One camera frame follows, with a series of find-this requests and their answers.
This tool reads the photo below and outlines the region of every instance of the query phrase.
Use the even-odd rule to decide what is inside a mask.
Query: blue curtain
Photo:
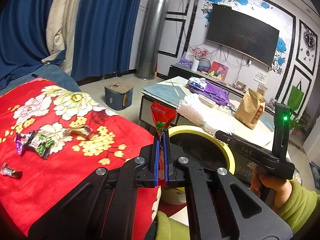
[[[9,0],[0,14],[0,90],[31,73],[50,54],[45,29],[52,0]],[[51,61],[57,65],[65,52]]]
[[[80,0],[71,76],[129,70],[140,0]]]

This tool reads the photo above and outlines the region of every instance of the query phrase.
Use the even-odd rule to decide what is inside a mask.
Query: flower vase
[[[197,72],[198,66],[199,66],[199,60],[194,59],[193,63],[192,63],[192,66],[191,66],[191,70],[193,72]]]

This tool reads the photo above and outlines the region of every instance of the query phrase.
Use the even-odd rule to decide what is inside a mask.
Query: wall-mounted tv
[[[278,36],[277,29],[256,18],[229,7],[213,5],[206,39],[271,66]]]

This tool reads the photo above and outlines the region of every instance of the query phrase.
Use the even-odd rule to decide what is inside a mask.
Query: bed
[[[71,92],[44,78],[19,85],[0,97],[0,164],[23,174],[0,176],[0,202],[25,235],[30,226],[98,167],[121,167],[151,144],[142,127],[96,103],[90,95]],[[96,135],[63,136],[66,128],[89,125]],[[33,151],[18,155],[17,133],[44,130],[54,141],[47,160]],[[143,239],[159,203],[159,188],[139,188],[133,239]]]

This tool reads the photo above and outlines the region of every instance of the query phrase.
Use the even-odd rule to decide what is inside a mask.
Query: wrapped candy
[[[30,133],[18,133],[16,138],[16,148],[21,155],[26,149],[35,151],[41,158],[47,159],[50,154],[50,148],[54,145],[45,131],[31,131]]]
[[[0,174],[3,176],[9,176],[17,179],[22,175],[22,171],[16,171],[10,168],[6,163],[3,163],[0,170]]]
[[[92,128],[88,125],[78,126],[78,127],[74,127],[74,128],[68,128],[63,132],[63,135],[68,136],[73,132],[78,135],[81,135],[86,140],[90,140],[92,138],[92,136],[94,135]]]
[[[171,122],[175,119],[177,111],[174,109],[165,107],[157,102],[153,102],[151,105],[151,114],[153,122],[156,125],[156,130],[160,138],[160,152],[159,152],[159,172],[158,172],[158,184],[165,186],[164,182],[164,152],[161,140],[162,135],[168,129]]]

